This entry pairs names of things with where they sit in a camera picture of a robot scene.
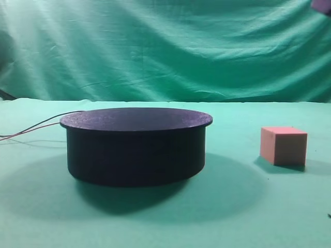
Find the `cube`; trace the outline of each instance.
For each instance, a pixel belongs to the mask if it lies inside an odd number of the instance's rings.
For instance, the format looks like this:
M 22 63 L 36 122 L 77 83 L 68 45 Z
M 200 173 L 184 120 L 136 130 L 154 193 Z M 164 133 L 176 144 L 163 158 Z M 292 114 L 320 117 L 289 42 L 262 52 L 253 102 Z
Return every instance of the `cube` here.
M 291 127 L 263 127 L 261 151 L 263 158 L 278 166 L 304 166 L 307 133 Z
M 320 13 L 331 16 L 330 0 L 312 0 L 311 7 Z

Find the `green table surface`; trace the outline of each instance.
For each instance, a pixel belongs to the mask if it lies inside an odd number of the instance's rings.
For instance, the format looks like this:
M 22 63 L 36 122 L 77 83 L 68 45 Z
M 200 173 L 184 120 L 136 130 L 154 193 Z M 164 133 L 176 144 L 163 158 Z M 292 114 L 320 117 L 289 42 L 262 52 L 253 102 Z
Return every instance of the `green table surface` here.
M 129 106 L 211 114 L 205 168 L 165 187 L 104 188 L 69 175 L 59 125 L 1 141 L 0 247 L 331 247 L 331 104 L 19 99 L 0 102 L 0 134 L 63 112 Z M 304 172 L 259 159 L 262 126 L 308 132 Z

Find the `wire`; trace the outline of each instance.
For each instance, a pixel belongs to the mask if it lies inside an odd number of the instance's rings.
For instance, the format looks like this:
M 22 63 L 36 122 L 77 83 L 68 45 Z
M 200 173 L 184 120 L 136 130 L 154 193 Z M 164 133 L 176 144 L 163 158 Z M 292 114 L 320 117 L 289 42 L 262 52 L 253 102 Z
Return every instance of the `wire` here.
M 54 118 L 56 118 L 56 117 L 59 117 L 59 116 L 62 116 L 62 115 L 68 115 L 68 114 L 72 114 L 72 113 L 78 113 L 78 112 L 83 112 L 83 111 L 82 111 L 82 110 L 79 110 L 79 111 L 72 111 L 72 112 L 66 112 L 66 113 L 63 113 L 63 114 L 55 115 L 55 116 L 53 116 L 53 117 L 51 117 L 51 118 L 48 118 L 47 120 L 43 120 L 43 121 L 41 121 L 41 122 L 39 122 L 39 123 L 37 123 L 37 124 L 35 124 L 35 125 L 29 127 L 29 128 L 26 128 L 26 129 L 22 130 L 21 132 L 18 132 L 18 133 L 15 133 L 15 134 L 11 134 L 11 135 L 0 135 L 0 137 L 11 137 L 11 136 L 16 135 L 16 134 L 24 133 L 24 132 L 26 132 L 27 130 L 30 130 L 30 129 L 32 129 L 32 128 L 34 128 L 34 127 L 40 125 L 40 124 L 43 124 L 43 123 L 45 123 L 46 121 L 49 121 L 49 120 L 51 120 L 51 119 L 54 119 Z
M 35 131 L 35 130 L 38 130 L 38 129 L 40 129 L 40 128 L 46 128 L 46 127 L 50 127 L 50 126 L 57 125 L 57 124 L 60 124 L 60 122 L 56 122 L 56 123 L 52 123 L 52 124 L 48 124 L 48 125 L 44 125 L 44 126 L 41 126 L 41 127 L 37 127 L 37 128 L 30 129 L 30 130 L 28 130 L 28 131 L 24 131 L 24 132 L 20 132 L 20 133 L 17 133 L 17 134 L 13 134 L 13 135 L 8 136 L 8 137 L 6 137 L 6 138 L 2 138 L 2 139 L 0 139 L 0 141 L 5 141 L 5 140 L 8 140 L 8 139 L 10 139 L 10 138 L 14 138 L 14 137 L 16 137 L 16 136 L 19 136 L 19 135 L 22 135 L 22 134 L 25 134 L 25 133 L 30 133 L 30 132 Z

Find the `black cable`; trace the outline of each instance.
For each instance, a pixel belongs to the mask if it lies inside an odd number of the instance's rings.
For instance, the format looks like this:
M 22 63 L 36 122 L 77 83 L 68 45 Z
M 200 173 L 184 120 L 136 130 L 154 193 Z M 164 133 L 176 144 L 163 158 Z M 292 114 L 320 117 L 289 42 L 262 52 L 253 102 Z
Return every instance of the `black cable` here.
M 55 115 L 55 116 L 53 116 L 53 117 L 51 117 L 51 118 L 48 118 L 47 120 L 43 120 L 43 121 L 41 121 L 41 122 L 39 122 L 39 123 L 37 123 L 37 124 L 35 124 L 35 125 L 29 127 L 29 128 L 24 129 L 24 130 L 21 131 L 21 132 L 18 132 L 18 133 L 15 133 L 15 134 L 23 133 L 23 132 L 25 132 L 25 131 L 27 131 L 27 130 L 30 130 L 30 129 L 32 129 L 32 128 L 34 128 L 34 127 L 40 125 L 40 124 L 43 124 L 43 123 L 45 123 L 46 121 L 49 121 L 49 120 L 51 120 L 51 119 L 54 119 L 54 118 L 56 118 L 56 117 L 59 117 L 59 116 L 62 116 L 62 115 L 68 115 L 68 114 L 72 114 L 72 113 L 78 113 L 78 112 L 84 112 L 84 111 L 79 110 L 79 111 L 72 111 L 72 112 L 67 112 L 67 113 L 63 113 L 63 114 L 59 114 L 59 115 Z M 15 134 L 11 134 L 11 135 L 0 135 L 0 137 L 10 137 L 10 136 L 13 136 L 13 135 L 15 135 Z

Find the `red wire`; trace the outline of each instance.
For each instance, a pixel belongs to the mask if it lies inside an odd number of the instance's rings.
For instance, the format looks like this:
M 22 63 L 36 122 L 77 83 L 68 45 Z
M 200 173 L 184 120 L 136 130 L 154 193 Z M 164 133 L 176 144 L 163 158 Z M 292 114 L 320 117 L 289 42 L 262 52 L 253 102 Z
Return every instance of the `red wire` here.
M 48 125 L 44 125 L 44 126 L 37 127 L 37 128 L 33 128 L 33 129 L 28 130 L 28 131 L 24 131 L 24 132 L 16 133 L 16 134 L 13 134 L 12 136 L 9 136 L 9 137 L 6 137 L 6 138 L 2 138 L 2 139 L 0 139 L 0 141 L 8 140 L 8 139 L 10 139 L 10 138 L 13 138 L 13 137 L 16 137 L 16 136 L 19 136 L 19 135 L 25 134 L 25 133 L 30 133 L 30 132 L 35 131 L 35 130 L 40 129 L 40 128 L 46 128 L 46 127 L 53 126 L 53 125 L 57 125 L 57 124 L 59 124 L 59 122 L 52 123 L 52 124 L 48 124 Z

